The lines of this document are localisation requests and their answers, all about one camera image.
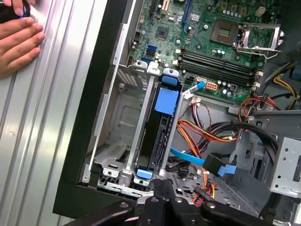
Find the yellow wire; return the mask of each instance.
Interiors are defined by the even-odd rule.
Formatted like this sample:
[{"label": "yellow wire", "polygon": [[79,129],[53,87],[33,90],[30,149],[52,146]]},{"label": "yellow wire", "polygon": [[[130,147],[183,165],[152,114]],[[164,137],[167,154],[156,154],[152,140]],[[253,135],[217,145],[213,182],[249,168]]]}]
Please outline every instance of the yellow wire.
[{"label": "yellow wire", "polygon": [[211,187],[212,187],[212,198],[214,199],[215,198],[215,188],[214,188],[213,184],[211,184]]},{"label": "yellow wire", "polygon": [[229,139],[222,139],[222,138],[219,138],[219,137],[217,137],[217,136],[215,136],[215,135],[213,135],[213,134],[211,134],[211,133],[208,133],[206,130],[200,128],[199,126],[197,126],[196,124],[194,124],[194,123],[192,123],[192,122],[190,122],[190,121],[187,121],[187,120],[181,120],[181,121],[183,121],[183,122],[185,122],[185,123],[188,123],[189,125],[193,126],[194,128],[196,128],[196,129],[202,131],[202,132],[203,132],[204,134],[206,134],[207,136],[212,137],[213,139],[216,139],[216,140],[218,140],[218,141],[221,141],[221,142],[230,142],[230,141],[232,141],[232,140],[229,140]]},{"label": "yellow wire", "polygon": [[293,103],[289,107],[289,110],[291,110],[293,108],[294,104],[297,101],[297,96],[295,95],[295,92],[294,92],[293,88],[288,83],[286,83],[285,81],[281,80],[280,79],[280,75],[277,76],[277,77],[275,77],[273,81],[274,81],[275,84],[278,84],[278,85],[280,85],[280,86],[288,89],[292,93],[292,95],[294,97],[294,101],[293,101]]},{"label": "yellow wire", "polygon": [[180,133],[183,135],[183,137],[186,140],[186,142],[188,143],[188,146],[191,148],[191,150],[194,152],[194,154],[199,158],[198,151],[193,146],[192,142],[190,141],[190,138],[187,136],[187,134],[185,133],[184,129],[180,125],[177,125],[177,128],[180,131]]}]

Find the orange wire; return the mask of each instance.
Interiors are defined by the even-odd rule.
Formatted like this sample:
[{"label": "orange wire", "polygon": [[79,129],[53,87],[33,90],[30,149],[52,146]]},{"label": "orange wire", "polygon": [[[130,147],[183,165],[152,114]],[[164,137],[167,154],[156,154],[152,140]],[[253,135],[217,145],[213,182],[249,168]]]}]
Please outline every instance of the orange wire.
[{"label": "orange wire", "polygon": [[187,136],[187,134],[185,134],[184,129],[177,125],[177,128],[179,129],[179,131],[182,133],[184,139],[186,140],[186,142],[188,143],[188,146],[191,148],[191,150],[193,151],[193,153],[195,154],[196,157],[199,158],[199,154],[197,153],[196,149],[194,148],[194,146],[192,145],[191,141],[189,140],[189,137]]}]

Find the chip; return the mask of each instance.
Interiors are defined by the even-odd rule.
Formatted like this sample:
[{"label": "chip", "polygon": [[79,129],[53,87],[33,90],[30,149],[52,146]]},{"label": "chip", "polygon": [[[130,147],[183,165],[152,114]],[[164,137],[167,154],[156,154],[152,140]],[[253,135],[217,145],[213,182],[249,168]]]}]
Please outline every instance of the chip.
[{"label": "chip", "polygon": [[215,22],[211,40],[225,45],[232,45],[235,39],[237,26],[226,21]]},{"label": "chip", "polygon": [[241,8],[240,14],[245,16],[246,15],[246,8]]},{"label": "chip", "polygon": [[232,5],[231,6],[231,12],[236,12],[237,10],[237,5]]},{"label": "chip", "polygon": [[169,29],[167,27],[158,27],[156,38],[161,40],[166,40],[168,37]]}]

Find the white connector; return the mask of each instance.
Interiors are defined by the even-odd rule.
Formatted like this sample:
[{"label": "white connector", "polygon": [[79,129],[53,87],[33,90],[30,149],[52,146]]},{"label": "white connector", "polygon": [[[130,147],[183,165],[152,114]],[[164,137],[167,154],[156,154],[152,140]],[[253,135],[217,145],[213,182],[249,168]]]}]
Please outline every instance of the white connector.
[{"label": "white connector", "polygon": [[200,102],[201,102],[201,98],[200,97],[194,97],[194,98],[191,99],[191,101],[189,102],[188,106],[191,106],[191,105],[197,103],[196,106],[199,107],[200,106]]}]

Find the red wire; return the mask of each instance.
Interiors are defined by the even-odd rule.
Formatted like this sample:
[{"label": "red wire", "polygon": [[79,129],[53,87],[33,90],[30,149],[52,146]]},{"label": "red wire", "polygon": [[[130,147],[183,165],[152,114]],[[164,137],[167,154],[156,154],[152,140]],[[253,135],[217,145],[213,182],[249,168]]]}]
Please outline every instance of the red wire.
[{"label": "red wire", "polygon": [[194,146],[197,148],[197,151],[199,153],[199,148],[198,145],[196,143],[196,141],[193,139],[193,137],[183,128],[183,130],[186,132],[186,135],[189,136],[190,140],[193,142]]},{"label": "red wire", "polygon": [[200,135],[200,136],[202,136],[202,137],[204,137],[204,138],[206,138],[206,139],[208,139],[208,140],[215,140],[215,139],[212,139],[211,137],[208,137],[208,136],[206,136],[206,135],[200,133],[199,131],[193,129],[192,127],[190,127],[188,124],[186,124],[186,123],[183,122],[183,121],[178,121],[178,123],[182,124],[183,126],[189,128],[191,131],[195,132],[196,134],[198,134],[198,135]]}]

